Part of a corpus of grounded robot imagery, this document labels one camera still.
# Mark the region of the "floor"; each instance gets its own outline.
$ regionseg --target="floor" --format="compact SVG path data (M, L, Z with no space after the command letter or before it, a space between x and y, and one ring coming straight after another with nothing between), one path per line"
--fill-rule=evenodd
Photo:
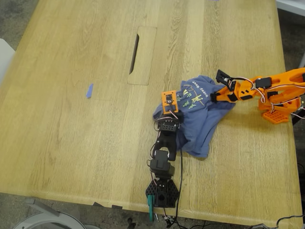
M0 0L0 38L3 38L13 49L16 49L38 0ZM297 68L305 52L305 17L279 10L283 49L286 69ZM305 121L294 126L295 147L298 162L305 165ZM0 193L0 229L11 229L18 222L34 213L23 204L25 197ZM163 229L165 221L151 223L147 213L64 203L52 200L41 200L55 210L69 213L84 224L92 224L101 229L125 229L127 219L133 218L136 228ZM202 225L203 221L180 218L180 223L188 228ZM244 229L246 226L221 224L211 225L209 229Z

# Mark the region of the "wooden table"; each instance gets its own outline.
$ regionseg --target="wooden table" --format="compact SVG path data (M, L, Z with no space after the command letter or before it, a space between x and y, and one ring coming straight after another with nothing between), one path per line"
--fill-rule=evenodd
M285 71L274 0L41 0L0 87L0 192L148 211L161 92L218 69ZM219 123L206 159L183 154L179 216L275 227L301 214L292 125L257 100Z

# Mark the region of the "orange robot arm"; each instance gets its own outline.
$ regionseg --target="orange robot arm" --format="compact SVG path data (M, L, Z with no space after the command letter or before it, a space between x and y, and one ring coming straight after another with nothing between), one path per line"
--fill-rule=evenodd
M226 87L211 94L212 102L247 100L256 95L261 99L259 110L266 110L263 118L277 124L288 122L292 112L301 106L300 96L305 93L305 68L294 69L269 77L257 76L252 79L233 78L218 70L216 80Z

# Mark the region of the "rectangular slot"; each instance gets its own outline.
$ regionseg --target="rectangular slot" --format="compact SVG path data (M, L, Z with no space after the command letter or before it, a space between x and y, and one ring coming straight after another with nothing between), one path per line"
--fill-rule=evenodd
M156 33L156 27L138 27L128 84L148 85Z

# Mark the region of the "blue tape piece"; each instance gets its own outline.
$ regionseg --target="blue tape piece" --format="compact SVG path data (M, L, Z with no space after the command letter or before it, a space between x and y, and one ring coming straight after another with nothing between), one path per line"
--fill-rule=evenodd
M93 84L90 84L87 94L86 94L87 99L91 98L92 90L93 90Z

